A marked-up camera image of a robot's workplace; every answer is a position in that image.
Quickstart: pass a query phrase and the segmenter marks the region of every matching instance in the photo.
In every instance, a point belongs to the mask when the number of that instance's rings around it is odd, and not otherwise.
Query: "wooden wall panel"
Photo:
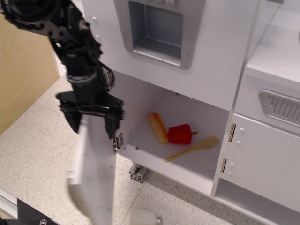
[[[17,29],[0,14],[0,134],[58,77],[48,38]]]

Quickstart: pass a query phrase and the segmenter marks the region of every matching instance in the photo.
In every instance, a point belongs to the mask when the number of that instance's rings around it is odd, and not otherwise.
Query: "oven vent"
[[[258,93],[266,116],[300,127],[300,99],[261,90]]]

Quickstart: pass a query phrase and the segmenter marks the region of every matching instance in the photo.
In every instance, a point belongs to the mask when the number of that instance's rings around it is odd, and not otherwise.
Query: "cabinet door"
[[[115,75],[116,88],[111,94],[124,101],[126,114],[116,136],[122,133],[127,144],[164,90],[118,72]],[[108,138],[102,117],[83,115],[79,133],[75,171],[67,176],[70,196],[94,225],[112,224],[116,166],[113,140]]]
[[[300,138],[235,114],[220,177],[300,212]]]

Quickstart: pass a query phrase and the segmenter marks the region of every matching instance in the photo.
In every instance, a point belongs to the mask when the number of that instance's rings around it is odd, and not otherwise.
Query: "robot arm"
[[[70,0],[0,0],[5,18],[22,30],[48,36],[67,68],[73,91],[58,93],[60,109],[77,133],[81,115],[105,118],[110,139],[123,119],[123,101],[108,92],[114,86],[110,68],[98,59],[100,43],[92,36],[89,23]]]

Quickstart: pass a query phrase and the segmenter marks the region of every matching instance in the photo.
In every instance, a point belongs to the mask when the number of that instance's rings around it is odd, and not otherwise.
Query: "red bell pepper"
[[[192,132],[188,124],[183,124],[176,127],[170,127],[168,132],[169,142],[190,144],[192,142],[192,135],[198,132]]]

